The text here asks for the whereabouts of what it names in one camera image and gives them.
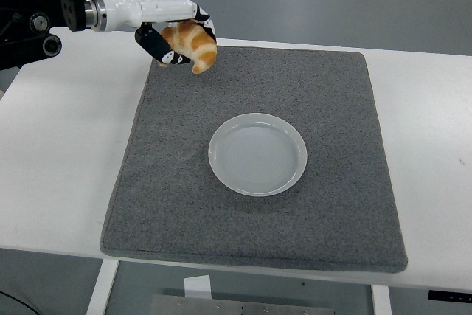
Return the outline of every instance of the black cable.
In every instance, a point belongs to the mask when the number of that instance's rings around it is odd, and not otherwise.
[[[20,304],[26,306],[28,309],[30,309],[33,313],[35,313],[36,315],[40,315],[35,309],[33,309],[32,307],[30,307],[28,304],[26,304],[25,302],[22,302],[20,299],[17,299],[15,298],[13,295],[9,295],[7,293],[4,293],[3,291],[0,291],[0,294],[3,294],[4,296],[6,297],[9,297],[13,300],[15,300],[16,302],[19,302]]]

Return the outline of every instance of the gray floor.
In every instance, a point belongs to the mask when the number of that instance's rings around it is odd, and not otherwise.
[[[0,291],[40,314],[87,312],[101,260],[0,249]],[[33,312],[0,294],[0,314]]]
[[[210,275],[212,298],[373,315],[370,286],[121,262],[106,315],[150,314],[154,294],[183,297],[184,278]]]
[[[472,55],[472,0],[193,1],[210,13],[217,36],[221,38]],[[14,69],[0,72],[0,90],[7,89],[15,74]],[[25,266],[13,268],[18,263]],[[59,314],[64,302],[69,302],[69,308],[75,308],[76,297],[84,301],[89,296],[97,261],[75,257],[38,258],[30,253],[0,253],[0,274],[12,269],[17,272],[17,276],[10,278],[15,282],[0,283],[5,287],[2,290],[17,292],[34,304],[46,304],[48,314]],[[83,287],[72,282],[70,272],[88,272],[87,277],[75,279]],[[64,277],[46,281],[51,274],[63,274]],[[35,277],[38,282],[44,280],[45,283],[32,287],[29,277]],[[424,299],[419,293],[406,291],[404,294],[419,297],[422,301]],[[408,297],[395,299],[405,304],[412,301]],[[416,314],[435,313],[421,305]]]

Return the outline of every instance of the gray carpet mat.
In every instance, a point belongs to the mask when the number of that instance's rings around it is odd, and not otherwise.
[[[240,195],[209,166],[213,133],[249,112],[289,122],[307,146],[305,173],[279,195]],[[404,270],[363,55],[219,46],[202,75],[153,62],[100,246],[107,255],[140,259]]]

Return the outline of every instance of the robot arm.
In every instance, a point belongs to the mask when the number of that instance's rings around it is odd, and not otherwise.
[[[0,15],[0,70],[58,55],[62,44],[52,27],[110,32],[128,25],[137,29],[138,44],[164,63],[190,59],[166,60],[172,49],[153,23],[192,19],[216,41],[209,15],[190,0],[0,0]]]
[[[152,28],[152,23],[193,19],[216,41],[209,15],[190,0],[85,0],[87,25],[94,31],[114,31],[123,25],[138,28],[136,42],[153,58],[166,64],[182,64],[190,59],[173,53],[170,45]]]

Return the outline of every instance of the bread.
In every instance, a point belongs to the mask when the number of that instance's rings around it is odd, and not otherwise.
[[[216,59],[216,42],[202,26],[193,20],[177,23],[161,31],[172,50],[193,60],[193,74],[205,72]]]

